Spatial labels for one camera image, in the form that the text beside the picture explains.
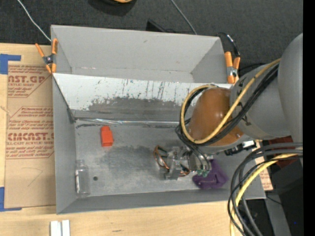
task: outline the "wooden table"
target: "wooden table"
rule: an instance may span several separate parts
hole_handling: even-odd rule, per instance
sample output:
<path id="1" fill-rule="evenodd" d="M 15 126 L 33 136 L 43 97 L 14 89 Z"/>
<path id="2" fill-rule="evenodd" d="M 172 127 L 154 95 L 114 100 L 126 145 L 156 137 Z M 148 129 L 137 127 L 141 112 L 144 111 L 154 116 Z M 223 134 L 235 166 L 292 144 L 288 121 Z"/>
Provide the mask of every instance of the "wooden table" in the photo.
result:
<path id="1" fill-rule="evenodd" d="M 27 45 L 0 44 L 2 54 L 21 54 Z M 26 48 L 25 59 L 37 59 Z M 50 47 L 44 48 L 49 54 Z M 7 76 L 0 75 L 0 186 L 4 183 Z M 55 206 L 0 212 L 1 236 L 48 236 L 53 220 L 70 220 L 71 236 L 228 236 L 227 202 L 56 215 Z"/>

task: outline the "black wire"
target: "black wire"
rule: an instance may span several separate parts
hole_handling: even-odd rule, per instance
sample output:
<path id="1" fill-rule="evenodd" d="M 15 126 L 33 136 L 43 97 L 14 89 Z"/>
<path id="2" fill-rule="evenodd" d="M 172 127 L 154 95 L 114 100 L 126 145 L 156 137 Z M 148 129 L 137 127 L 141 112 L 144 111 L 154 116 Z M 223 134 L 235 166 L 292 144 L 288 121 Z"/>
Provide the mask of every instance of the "black wire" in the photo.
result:
<path id="1" fill-rule="evenodd" d="M 258 166 L 262 165 L 262 164 L 266 164 L 268 162 L 271 162 L 271 161 L 287 161 L 287 160 L 292 160 L 292 158 L 299 158 L 300 156 L 292 156 L 292 157 L 289 157 L 289 158 L 281 158 L 281 159 L 270 159 L 270 160 L 267 160 L 265 162 L 262 162 L 262 163 L 259 163 L 257 165 L 255 165 L 254 167 L 252 167 L 245 175 L 245 177 L 243 177 L 242 173 L 240 172 L 240 181 L 239 183 L 236 185 L 236 187 L 233 189 L 233 192 L 231 193 L 231 196 L 230 198 L 232 199 L 232 195 L 234 194 L 234 192 L 243 185 L 244 181 L 248 178 L 249 174 L 251 174 L 253 172 L 253 170 L 255 170 Z M 243 208 L 245 208 L 245 213 L 247 215 L 247 218 L 249 219 L 250 221 L 250 224 L 251 226 L 253 226 L 254 230 L 256 231 L 256 233 L 259 235 L 259 236 L 262 236 L 263 234 L 261 233 L 261 231 L 259 230 L 258 226 L 256 225 L 252 215 L 251 215 L 251 212 L 248 208 L 248 205 L 246 203 L 246 200 L 245 200 L 245 197 L 243 196 L 241 198 L 241 200 L 245 201 L 245 205 L 243 206 Z M 238 219 L 240 220 L 240 222 L 242 223 L 242 225 L 244 226 L 245 230 L 252 236 L 254 235 L 253 232 L 249 229 L 249 227 L 246 225 L 246 223 L 244 222 L 243 218 L 242 218 L 242 215 L 240 214 L 239 210 L 238 210 L 238 207 L 236 206 L 236 203 L 234 204 L 235 200 L 232 200 L 233 202 L 233 208 L 235 210 L 235 214 L 237 215 Z"/>
<path id="2" fill-rule="evenodd" d="M 256 159 L 256 158 L 258 158 L 258 157 L 261 157 L 261 156 L 264 156 L 264 155 L 269 155 L 269 154 L 275 154 L 275 153 L 297 153 L 297 154 L 303 154 L 303 151 L 302 150 L 299 150 L 299 149 L 294 149 L 294 150 L 292 150 L 292 149 L 279 149 L 279 150 L 270 150 L 270 149 L 273 149 L 273 148 L 285 148 L 285 147 L 287 147 L 287 146 L 290 146 L 290 147 L 300 147 L 300 146 L 303 146 L 303 144 L 302 143 L 282 143 L 282 144 L 273 144 L 273 145 L 268 145 L 268 146 L 264 146 L 264 147 L 261 147 L 260 149 L 257 149 L 257 150 L 255 150 L 255 151 L 253 151 L 251 154 L 249 154 L 245 159 L 244 159 L 244 161 L 238 166 L 238 168 L 236 169 L 236 171 L 235 171 L 235 173 L 234 173 L 234 175 L 233 175 L 233 177 L 232 177 L 232 180 L 231 180 L 231 195 L 230 195 L 230 198 L 229 198 L 229 203 L 228 203 L 228 212 L 229 212 L 229 215 L 230 215 L 230 217 L 231 217 L 231 221 L 234 223 L 234 224 L 236 224 L 236 222 L 235 222 L 235 220 L 233 220 L 233 218 L 232 218 L 232 216 L 231 216 L 231 212 L 230 212 L 230 202 L 232 201 L 232 203 L 233 203 L 233 208 L 234 208 L 234 210 L 235 210 L 235 213 L 236 213 L 236 215 L 237 215 L 237 217 L 238 217 L 238 219 L 240 220 L 240 222 L 244 225 L 244 228 L 245 228 L 245 230 L 246 231 L 250 231 L 250 229 L 247 227 L 247 225 L 245 224 L 245 222 L 244 222 L 244 220 L 243 220 L 243 218 L 242 218 L 242 216 L 241 216 L 241 214 L 240 214 L 240 212 L 239 212 L 239 210 L 238 210 L 238 207 L 236 206 L 236 202 L 235 202 L 235 197 L 233 197 L 233 195 L 234 195 L 234 192 L 244 183 L 244 181 L 246 180 L 246 178 L 249 176 L 249 172 L 252 172 L 253 171 L 253 169 L 255 169 L 255 168 L 257 168 L 258 166 L 257 165 L 255 165 L 254 167 L 252 167 L 252 169 L 251 170 L 249 170 L 247 173 L 246 173 L 246 175 L 245 175 L 245 177 L 242 177 L 241 175 L 240 175 L 240 181 L 239 181 L 239 183 L 236 185 L 236 186 L 234 186 L 235 185 L 235 181 L 236 181 L 236 177 L 237 177 L 237 175 L 238 175 L 238 172 L 240 172 L 240 174 L 242 174 L 242 170 L 244 169 L 244 167 L 245 167 L 245 165 L 247 164 L 247 163 L 249 163 L 250 161 L 252 161 L 252 160 L 254 160 L 254 159 Z"/>
<path id="3" fill-rule="evenodd" d="M 218 32 L 218 33 L 217 33 L 217 36 L 218 36 L 219 38 L 221 38 L 220 35 L 224 35 L 224 36 L 228 39 L 228 41 L 229 41 L 229 42 L 232 44 L 232 46 L 233 46 L 235 56 L 240 57 L 240 56 L 241 56 L 240 50 L 237 48 L 236 43 L 235 43 L 235 41 L 233 40 L 233 38 L 231 38 L 231 36 L 230 36 L 229 34 L 225 33 L 225 32 Z"/>
<path id="4" fill-rule="evenodd" d="M 273 201 L 273 202 L 275 202 L 275 203 L 279 204 L 279 205 L 282 205 L 280 202 L 278 202 L 278 201 L 276 201 L 276 200 L 274 200 L 274 199 L 270 198 L 268 195 L 267 195 L 267 198 L 268 198 L 268 199 L 270 199 L 271 201 Z"/>
<path id="5" fill-rule="evenodd" d="M 290 157 L 290 158 L 283 158 L 283 159 L 281 159 L 281 161 L 284 161 L 284 160 L 291 160 L 291 159 L 292 159 L 292 157 Z M 231 195 L 230 195 L 230 197 L 229 197 L 229 199 L 228 199 L 228 214 L 229 214 L 229 216 L 230 216 L 231 221 L 233 222 L 233 224 L 236 226 L 236 228 L 240 231 L 240 233 L 241 233 L 242 235 L 245 235 L 245 233 L 244 233 L 244 231 L 238 226 L 238 224 L 237 224 L 237 222 L 235 221 L 235 219 L 233 219 L 233 216 L 232 216 L 232 213 L 231 213 L 231 210 L 230 210 L 230 203 L 231 203 L 231 201 L 232 201 L 232 203 L 233 203 L 233 208 L 234 208 L 235 214 L 237 215 L 239 221 L 242 223 L 242 225 L 243 225 L 245 231 L 246 231 L 247 233 L 249 233 L 251 236 L 254 236 L 253 232 L 249 229 L 249 227 L 246 225 L 245 221 L 243 220 L 242 215 L 240 214 L 240 212 L 239 212 L 239 210 L 238 210 L 238 207 L 236 206 L 236 202 L 235 202 L 235 198 L 233 198 L 233 194 L 235 193 L 235 191 L 236 191 L 238 188 L 240 188 L 240 187 L 243 185 L 244 181 L 249 177 L 249 175 L 250 175 L 251 173 L 253 173 L 260 165 L 266 164 L 266 163 L 271 162 L 271 161 L 280 161 L 280 159 L 270 159 L 270 160 L 268 160 L 268 161 L 265 161 L 265 162 L 259 163 L 259 164 L 257 164 L 257 165 L 254 165 L 254 166 L 246 173 L 246 175 L 245 175 L 244 177 L 242 177 L 241 181 L 240 181 L 233 189 L 231 189 L 231 190 L 232 190 L 232 191 L 231 191 Z"/>
<path id="6" fill-rule="evenodd" d="M 235 126 L 237 126 L 237 124 L 242 120 L 242 118 L 245 116 L 245 114 L 248 112 L 248 110 L 250 109 L 250 107 L 254 104 L 254 102 L 257 100 L 257 98 L 261 95 L 261 93 L 267 88 L 267 86 L 276 78 L 277 74 L 278 74 L 278 68 L 279 65 L 277 64 L 276 66 L 274 66 L 266 75 L 265 77 L 261 80 L 261 82 L 259 83 L 259 85 L 257 86 L 257 88 L 254 90 L 252 96 L 248 99 L 248 101 L 246 102 L 246 104 L 243 106 L 242 110 L 238 113 L 238 115 L 233 118 L 232 120 L 230 120 L 229 122 L 227 122 L 224 126 L 223 126 L 223 130 L 218 133 L 215 137 L 211 138 L 210 140 L 199 144 L 199 145 L 210 145 L 213 144 L 219 140 L 221 140 L 224 136 L 226 136 Z M 185 111 L 184 111 L 184 115 L 186 114 L 186 111 L 188 109 L 188 107 L 190 106 L 192 100 L 198 95 L 200 94 L 203 89 L 200 89 L 198 91 L 196 91 L 191 98 L 187 101 L 186 103 L 186 107 L 185 107 Z M 182 128 L 180 127 L 181 130 L 181 135 L 184 136 L 184 140 L 186 141 L 186 143 L 188 144 L 194 144 L 192 141 L 188 140 L 187 137 L 182 134 Z"/>
<path id="7" fill-rule="evenodd" d="M 242 118 L 245 116 L 245 114 L 248 112 L 250 107 L 254 104 L 254 102 L 257 100 L 257 98 L 261 95 L 261 93 L 267 88 L 267 86 L 275 79 L 277 76 L 276 72 L 278 70 L 279 66 L 277 65 L 274 67 L 271 71 L 268 72 L 268 74 L 263 78 L 263 80 L 259 83 L 256 90 L 252 94 L 252 96 L 248 99 L 246 104 L 243 106 L 242 110 L 238 113 L 238 115 L 233 118 L 231 121 L 226 123 L 224 125 L 224 130 L 218 133 L 215 137 L 211 138 L 209 141 L 203 143 L 202 145 L 210 145 L 213 144 L 220 139 L 222 139 L 224 136 L 226 136 L 237 124 L 242 120 Z"/>

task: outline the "black carpet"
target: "black carpet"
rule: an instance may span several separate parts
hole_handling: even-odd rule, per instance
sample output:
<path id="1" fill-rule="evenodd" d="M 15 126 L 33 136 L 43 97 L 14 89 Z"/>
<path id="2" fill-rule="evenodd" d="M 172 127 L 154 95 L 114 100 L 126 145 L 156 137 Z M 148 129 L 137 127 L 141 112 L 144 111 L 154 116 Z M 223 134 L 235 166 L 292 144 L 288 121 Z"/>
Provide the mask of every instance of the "black carpet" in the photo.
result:
<path id="1" fill-rule="evenodd" d="M 193 34 L 170 0 L 110 5 L 101 0 L 22 0 L 50 35 L 50 25 L 145 30 L 150 18 L 178 33 Z M 241 52 L 241 67 L 280 58 L 303 32 L 303 0 L 174 0 L 199 35 L 223 31 Z M 0 0 L 0 42 L 48 44 L 16 0 Z M 225 51 L 232 50 L 223 43 Z"/>

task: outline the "orange block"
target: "orange block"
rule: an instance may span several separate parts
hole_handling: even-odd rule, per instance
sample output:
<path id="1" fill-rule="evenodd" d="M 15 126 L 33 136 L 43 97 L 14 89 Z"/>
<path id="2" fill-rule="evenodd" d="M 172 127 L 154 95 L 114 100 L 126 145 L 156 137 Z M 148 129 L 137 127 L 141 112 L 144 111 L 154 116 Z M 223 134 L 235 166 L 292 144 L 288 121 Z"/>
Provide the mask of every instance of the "orange block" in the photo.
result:
<path id="1" fill-rule="evenodd" d="M 102 147 L 112 146 L 114 143 L 113 133 L 109 126 L 103 126 L 100 129 L 100 135 L 102 139 Z"/>

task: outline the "clear plastic bottle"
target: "clear plastic bottle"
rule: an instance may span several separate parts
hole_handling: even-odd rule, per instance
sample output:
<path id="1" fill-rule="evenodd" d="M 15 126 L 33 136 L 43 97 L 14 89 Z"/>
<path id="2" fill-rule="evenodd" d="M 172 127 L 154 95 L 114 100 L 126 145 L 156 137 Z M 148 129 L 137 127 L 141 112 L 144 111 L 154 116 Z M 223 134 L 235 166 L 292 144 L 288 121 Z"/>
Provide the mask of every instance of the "clear plastic bottle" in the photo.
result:
<path id="1" fill-rule="evenodd" d="M 84 160 L 76 160 L 75 185 L 78 198 L 86 198 L 90 195 L 89 168 Z"/>

